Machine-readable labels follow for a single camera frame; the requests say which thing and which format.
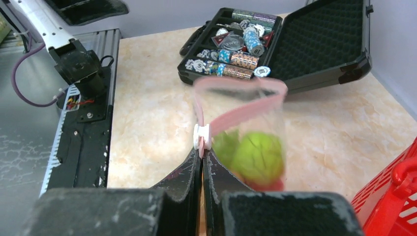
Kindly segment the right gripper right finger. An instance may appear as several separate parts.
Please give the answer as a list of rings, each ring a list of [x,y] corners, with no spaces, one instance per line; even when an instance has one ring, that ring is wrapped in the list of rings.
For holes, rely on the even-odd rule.
[[[213,150],[203,157],[203,187],[208,236],[256,236],[253,199],[258,193],[226,169]]]

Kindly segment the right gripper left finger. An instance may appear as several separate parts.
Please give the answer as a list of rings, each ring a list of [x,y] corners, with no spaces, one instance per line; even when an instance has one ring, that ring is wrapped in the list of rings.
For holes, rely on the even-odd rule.
[[[199,234],[202,162],[192,149],[186,159],[150,188],[148,211],[151,236]]]

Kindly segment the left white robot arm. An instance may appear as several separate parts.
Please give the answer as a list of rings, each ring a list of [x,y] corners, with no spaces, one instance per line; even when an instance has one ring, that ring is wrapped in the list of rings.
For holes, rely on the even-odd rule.
[[[68,25],[90,24],[108,17],[128,14],[121,0],[13,0],[40,34],[45,47],[55,61],[55,69],[69,84],[74,84],[86,99],[106,92],[100,59],[92,50],[66,31],[52,16],[57,13]]]

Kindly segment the red plastic basket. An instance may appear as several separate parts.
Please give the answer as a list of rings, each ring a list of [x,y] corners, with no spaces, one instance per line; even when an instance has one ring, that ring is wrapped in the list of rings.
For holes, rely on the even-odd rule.
[[[351,204],[367,236],[416,236],[416,141],[357,192]]]

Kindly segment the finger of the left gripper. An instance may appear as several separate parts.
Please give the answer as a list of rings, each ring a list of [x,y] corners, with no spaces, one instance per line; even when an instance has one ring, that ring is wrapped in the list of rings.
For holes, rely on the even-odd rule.
[[[83,26],[113,16],[129,13],[121,0],[45,0],[70,26]]]

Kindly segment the green toy grape bunch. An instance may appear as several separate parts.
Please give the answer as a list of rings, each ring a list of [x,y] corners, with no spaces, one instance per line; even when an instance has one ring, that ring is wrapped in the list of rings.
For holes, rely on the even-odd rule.
[[[239,131],[221,132],[212,139],[212,149],[219,162],[230,168],[232,159],[239,144]]]

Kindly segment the clear zip top bag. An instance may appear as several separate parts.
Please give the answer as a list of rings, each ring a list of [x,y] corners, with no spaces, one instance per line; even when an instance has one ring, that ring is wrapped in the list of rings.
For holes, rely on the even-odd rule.
[[[239,173],[226,168],[240,181],[256,191],[283,191],[286,174],[284,124],[280,114],[288,88],[283,81],[255,77],[238,80],[229,77],[204,76],[194,82],[194,111],[200,126],[210,124],[211,141],[221,132],[239,131],[242,137],[253,131],[280,138],[284,154],[283,176],[270,185],[258,185],[245,180]],[[203,155],[207,149],[197,149]]]

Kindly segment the green toy apple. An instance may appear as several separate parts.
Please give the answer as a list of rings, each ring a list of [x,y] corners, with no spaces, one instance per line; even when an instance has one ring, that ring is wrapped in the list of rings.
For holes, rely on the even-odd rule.
[[[280,138],[258,131],[246,133],[236,149],[231,169],[258,185],[270,185],[280,179],[285,170]]]

